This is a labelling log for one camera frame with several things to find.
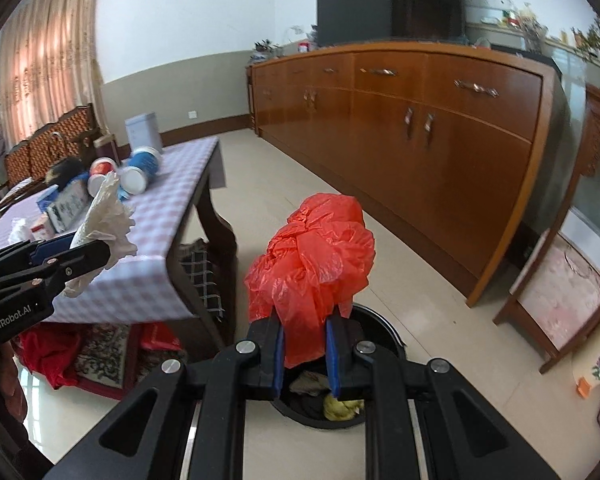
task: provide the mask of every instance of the drawer handle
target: drawer handle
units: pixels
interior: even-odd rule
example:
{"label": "drawer handle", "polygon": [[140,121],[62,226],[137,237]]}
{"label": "drawer handle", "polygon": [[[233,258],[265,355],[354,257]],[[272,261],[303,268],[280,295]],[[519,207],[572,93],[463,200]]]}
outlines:
{"label": "drawer handle", "polygon": [[407,140],[411,140],[411,120],[413,119],[413,108],[409,108],[404,116],[404,124],[406,124],[405,133]]}
{"label": "drawer handle", "polygon": [[[361,68],[360,72],[366,73],[366,70],[364,68]],[[372,68],[368,72],[373,75],[389,75],[389,76],[398,75],[398,73],[395,70],[389,70],[388,68]]]}
{"label": "drawer handle", "polygon": [[427,122],[424,123],[424,131],[427,133],[427,147],[431,145],[431,139],[433,137],[433,119],[435,118],[436,116],[434,114],[428,114]]}
{"label": "drawer handle", "polygon": [[459,79],[456,79],[454,83],[458,88],[473,90],[478,94],[487,94],[491,97],[498,97],[498,95],[500,95],[498,94],[498,91],[495,88],[485,88],[484,86],[478,85],[476,83],[468,83],[467,81],[460,81]]}

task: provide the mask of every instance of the white tissue paper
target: white tissue paper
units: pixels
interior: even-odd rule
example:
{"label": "white tissue paper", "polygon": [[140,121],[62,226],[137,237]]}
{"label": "white tissue paper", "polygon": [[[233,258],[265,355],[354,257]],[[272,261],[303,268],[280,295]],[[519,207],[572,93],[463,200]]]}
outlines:
{"label": "white tissue paper", "polygon": [[111,171],[91,202],[84,223],[78,227],[71,242],[73,249],[93,240],[104,240],[111,251],[109,261],[100,269],[68,281],[64,287],[64,295],[68,298],[80,296],[103,269],[110,269],[120,258],[135,256],[138,252],[138,247],[126,238],[136,222],[131,218],[133,208],[123,204],[118,198],[119,185],[119,176]]}
{"label": "white tissue paper", "polygon": [[27,225],[26,218],[14,218],[11,221],[11,233],[9,233],[9,245],[17,244],[18,242],[25,242],[30,240],[35,242],[36,239],[33,237],[33,232]]}

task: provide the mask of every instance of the black television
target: black television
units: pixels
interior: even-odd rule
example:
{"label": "black television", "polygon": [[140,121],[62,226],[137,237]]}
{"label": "black television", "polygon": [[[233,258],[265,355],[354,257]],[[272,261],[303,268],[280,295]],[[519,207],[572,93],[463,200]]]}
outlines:
{"label": "black television", "polygon": [[380,40],[464,42],[464,0],[317,0],[320,46]]}

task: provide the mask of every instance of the tile floor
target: tile floor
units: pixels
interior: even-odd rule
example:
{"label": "tile floor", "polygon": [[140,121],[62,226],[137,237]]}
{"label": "tile floor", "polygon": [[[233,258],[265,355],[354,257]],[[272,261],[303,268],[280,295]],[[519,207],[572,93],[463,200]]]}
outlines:
{"label": "tile floor", "polygon": [[[307,196],[333,192],[320,178],[250,131],[221,136],[227,188],[212,192],[216,210],[233,226],[239,244],[240,279],[286,217]],[[491,319],[504,302],[514,270],[500,273],[474,309],[419,256],[373,218],[366,226],[376,238],[370,285],[355,300],[385,316],[408,346],[409,358],[448,358],[539,451],[563,480],[584,480],[600,458],[595,416],[600,388],[588,400],[575,393],[570,360],[547,375],[540,354],[510,325]],[[187,238],[200,233],[192,219]],[[246,292],[238,295],[238,335],[246,333]],[[29,399],[30,437],[53,461],[115,404],[75,388],[53,391],[21,373]],[[336,433],[304,428],[270,405],[248,405],[245,479],[280,478],[272,457],[284,457],[293,478],[364,478],[362,427]]]}

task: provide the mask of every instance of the pink curtain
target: pink curtain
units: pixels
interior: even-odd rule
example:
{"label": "pink curtain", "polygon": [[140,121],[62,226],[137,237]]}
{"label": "pink curtain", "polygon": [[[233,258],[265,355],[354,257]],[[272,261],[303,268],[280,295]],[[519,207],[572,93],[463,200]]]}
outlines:
{"label": "pink curtain", "polygon": [[96,0],[32,0],[0,38],[0,127],[10,146],[77,105],[106,131],[94,44]]}

